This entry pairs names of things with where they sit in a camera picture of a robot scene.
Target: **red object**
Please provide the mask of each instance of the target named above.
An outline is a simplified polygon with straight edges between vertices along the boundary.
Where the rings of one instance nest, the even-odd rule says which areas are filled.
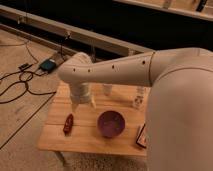
[[[67,135],[71,132],[72,130],[72,126],[73,126],[73,115],[70,114],[67,119],[66,119],[66,122],[64,124],[64,134]]]

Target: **wooden tabletop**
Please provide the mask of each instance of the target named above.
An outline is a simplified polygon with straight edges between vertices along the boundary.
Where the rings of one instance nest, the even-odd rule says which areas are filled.
[[[96,108],[81,104],[72,112],[69,88],[61,83],[43,127],[38,148],[41,150],[104,153],[145,156],[146,151],[135,141],[140,125],[144,124],[144,113],[148,91],[139,110],[132,108],[136,87],[113,85],[110,96],[103,94],[101,84],[91,84]],[[123,115],[126,122],[124,131],[116,138],[104,138],[97,128],[101,113],[115,110]],[[65,136],[63,127],[67,116],[74,115],[71,134]]]

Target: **floor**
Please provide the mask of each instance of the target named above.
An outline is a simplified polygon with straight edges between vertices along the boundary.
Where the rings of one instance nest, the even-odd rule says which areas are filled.
[[[0,78],[5,73],[18,70],[26,62],[35,61],[29,55],[26,46],[1,46],[22,44],[23,38],[0,30]],[[50,57],[55,51],[29,42],[28,48],[39,62]],[[38,65],[29,70],[34,71]],[[11,83],[18,81],[19,74],[4,79],[0,84],[0,94]],[[36,93],[52,92],[57,89],[59,79],[57,71],[43,77],[34,77],[29,82],[30,90]],[[11,87],[0,102],[10,100],[24,91],[22,84]],[[144,171],[145,159],[135,156],[114,156],[83,153],[63,153],[69,165],[63,167],[55,154],[37,149],[37,142],[46,119],[51,100],[33,117],[35,111],[49,99],[50,95],[36,96],[26,93],[21,98],[8,104],[0,104],[0,170],[1,171]]]

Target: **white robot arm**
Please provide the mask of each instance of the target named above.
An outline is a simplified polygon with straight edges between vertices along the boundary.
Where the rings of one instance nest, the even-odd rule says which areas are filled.
[[[78,53],[59,69],[75,103],[89,82],[152,87],[146,114],[149,171],[213,168],[213,53],[185,48],[92,64]]]

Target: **bowl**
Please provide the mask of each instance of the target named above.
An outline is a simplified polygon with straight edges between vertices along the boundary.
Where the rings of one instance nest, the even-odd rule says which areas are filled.
[[[97,125],[104,137],[114,138],[123,132],[125,120],[116,111],[106,111],[99,116]]]

